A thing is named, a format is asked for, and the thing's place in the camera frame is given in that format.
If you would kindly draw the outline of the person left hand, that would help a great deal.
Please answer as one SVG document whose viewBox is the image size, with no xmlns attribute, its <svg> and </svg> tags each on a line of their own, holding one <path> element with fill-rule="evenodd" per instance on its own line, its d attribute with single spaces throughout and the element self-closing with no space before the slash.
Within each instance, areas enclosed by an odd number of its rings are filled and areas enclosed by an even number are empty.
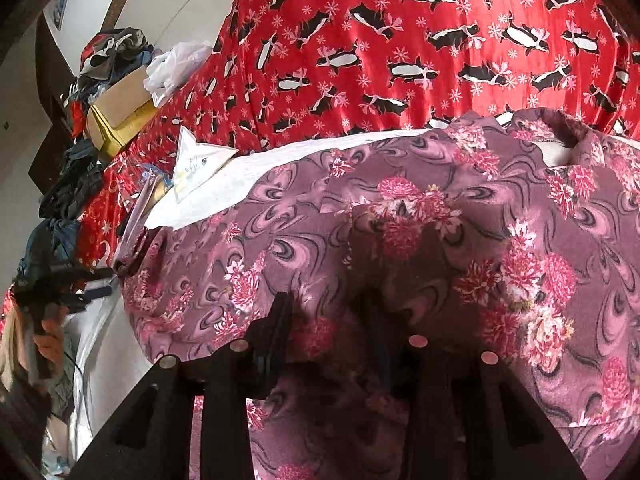
<svg viewBox="0 0 640 480">
<path fill-rule="evenodd" d="M 24 315 L 23 353 L 18 360 L 26 370 L 29 385 L 43 390 L 50 380 L 58 378 L 63 370 L 63 324 L 68 313 L 66 307 L 49 304 L 44 308 L 42 320 Z"/>
</svg>

